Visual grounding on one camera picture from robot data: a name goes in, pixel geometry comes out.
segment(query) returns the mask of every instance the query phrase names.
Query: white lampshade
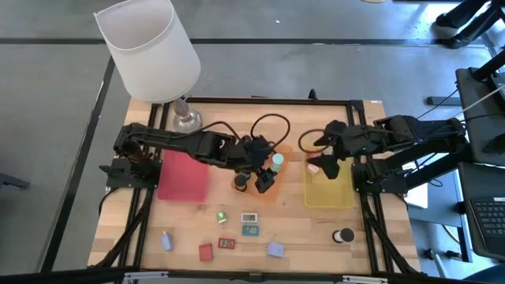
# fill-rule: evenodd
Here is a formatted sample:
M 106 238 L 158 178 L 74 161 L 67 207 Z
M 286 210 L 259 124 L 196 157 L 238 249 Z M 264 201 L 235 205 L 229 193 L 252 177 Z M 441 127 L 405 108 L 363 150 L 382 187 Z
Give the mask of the white lampshade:
M 198 80 L 200 60 L 169 0 L 128 0 L 95 18 L 132 97 L 166 103 Z

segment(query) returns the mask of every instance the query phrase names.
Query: black bottle cap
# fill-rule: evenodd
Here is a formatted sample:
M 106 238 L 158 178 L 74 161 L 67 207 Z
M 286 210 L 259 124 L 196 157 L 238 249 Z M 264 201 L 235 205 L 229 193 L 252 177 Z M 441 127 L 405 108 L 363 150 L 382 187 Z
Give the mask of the black bottle cap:
M 354 232 L 349 228 L 342 229 L 342 231 L 340 232 L 340 237 L 346 242 L 353 241 Z
M 244 186 L 247 183 L 247 177 L 241 174 L 238 174 L 237 177 L 235 177 L 235 185 L 237 186 Z
M 235 177 L 235 188 L 238 191 L 244 192 L 247 189 L 247 177 L 239 174 Z

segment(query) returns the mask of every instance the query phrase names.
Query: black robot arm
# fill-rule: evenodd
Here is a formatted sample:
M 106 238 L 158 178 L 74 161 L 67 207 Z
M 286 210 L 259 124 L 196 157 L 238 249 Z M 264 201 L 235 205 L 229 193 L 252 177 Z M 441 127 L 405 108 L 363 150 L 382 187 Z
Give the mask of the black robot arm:
M 188 134 L 176 133 L 149 128 L 139 123 L 123 126 L 114 143 L 114 150 L 122 160 L 121 165 L 113 161 L 112 166 L 100 168 L 107 172 L 110 179 L 117 180 L 118 177 L 128 175 L 129 180 L 134 177 L 157 184 L 159 162 L 144 154 L 141 146 L 184 152 L 200 163 L 234 170 L 237 173 L 253 172 L 258 176 L 256 187 L 261 193 L 266 192 L 274 183 L 274 174 L 262 167 L 273 150 L 263 136 L 240 138 L 205 130 Z
M 339 159 L 358 159 L 362 155 L 400 151 L 388 159 L 369 159 L 363 164 L 356 163 L 353 178 L 355 185 L 361 188 L 363 184 L 362 187 L 369 189 L 367 192 L 405 193 L 412 187 L 403 181 L 403 164 L 430 153 L 460 151 L 466 143 L 464 136 L 464 125 L 455 118 L 419 121 L 411 116 L 395 115 L 376 120 L 373 125 L 356 126 L 332 121 L 326 125 L 323 136 L 314 142 L 314 146 L 324 146 L 321 155 L 309 158 L 307 162 L 321 167 L 328 178 L 334 179 L 339 175 Z M 310 152 L 301 146 L 303 137 L 300 136 L 298 145 L 302 151 Z M 385 181 L 400 186 L 395 189 L 390 186 L 383 188 L 381 183 Z

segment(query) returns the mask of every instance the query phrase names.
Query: green toy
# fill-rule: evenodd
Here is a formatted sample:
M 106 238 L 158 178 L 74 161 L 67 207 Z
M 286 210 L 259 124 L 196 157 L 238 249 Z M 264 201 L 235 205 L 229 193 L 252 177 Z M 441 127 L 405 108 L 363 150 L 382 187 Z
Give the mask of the green toy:
M 228 220 L 226 218 L 226 213 L 223 211 L 219 211 L 218 214 L 216 215 L 218 219 L 218 224 L 221 225 L 221 227 L 226 226 L 226 221 Z

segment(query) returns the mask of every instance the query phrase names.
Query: orange tray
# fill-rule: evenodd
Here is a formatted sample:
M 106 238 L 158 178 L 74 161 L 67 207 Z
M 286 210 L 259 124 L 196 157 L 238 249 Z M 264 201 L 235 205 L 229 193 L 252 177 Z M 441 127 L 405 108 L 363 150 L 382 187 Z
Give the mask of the orange tray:
M 254 196 L 268 203 L 275 202 L 277 200 L 277 196 L 279 196 L 282 186 L 282 180 L 284 179 L 284 176 L 287 173 L 287 167 L 290 164 L 291 154 L 293 154 L 293 148 L 288 145 L 280 144 L 275 148 L 275 151 L 284 156 L 284 163 L 282 163 L 281 170 L 275 176 L 275 183 L 273 184 L 273 186 L 270 187 L 265 193 L 259 193 L 258 189 L 254 185 L 254 183 L 258 178 L 256 177 L 255 174 L 251 174 L 251 178 L 247 181 L 247 189 L 244 191 L 245 194 L 249 194 L 250 196 Z M 271 165 L 272 156 L 273 154 L 270 154 L 270 157 L 268 157 L 268 160 L 265 162 L 263 166 L 264 169 L 267 169 Z M 235 177 L 237 177 L 236 174 L 234 175 L 234 178 L 231 180 L 230 186 L 233 190 L 238 191 L 235 188 L 235 181 L 234 181 Z

